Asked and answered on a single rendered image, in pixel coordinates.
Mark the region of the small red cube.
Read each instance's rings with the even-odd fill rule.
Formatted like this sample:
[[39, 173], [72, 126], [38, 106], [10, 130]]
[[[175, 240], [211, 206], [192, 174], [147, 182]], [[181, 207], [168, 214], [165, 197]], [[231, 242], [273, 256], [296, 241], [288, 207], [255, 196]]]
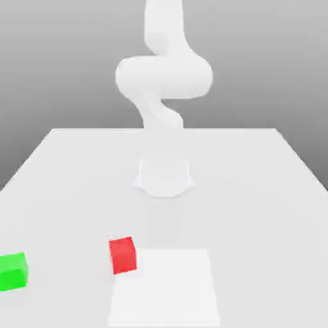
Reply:
[[132, 237], [110, 240], [109, 250], [115, 275], [137, 269], [136, 249]]

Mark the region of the small green cube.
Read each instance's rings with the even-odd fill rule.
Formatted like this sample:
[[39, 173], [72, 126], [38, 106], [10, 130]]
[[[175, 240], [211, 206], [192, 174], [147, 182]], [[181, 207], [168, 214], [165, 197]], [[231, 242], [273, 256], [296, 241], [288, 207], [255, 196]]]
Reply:
[[24, 252], [0, 256], [0, 291], [26, 287], [29, 268]]

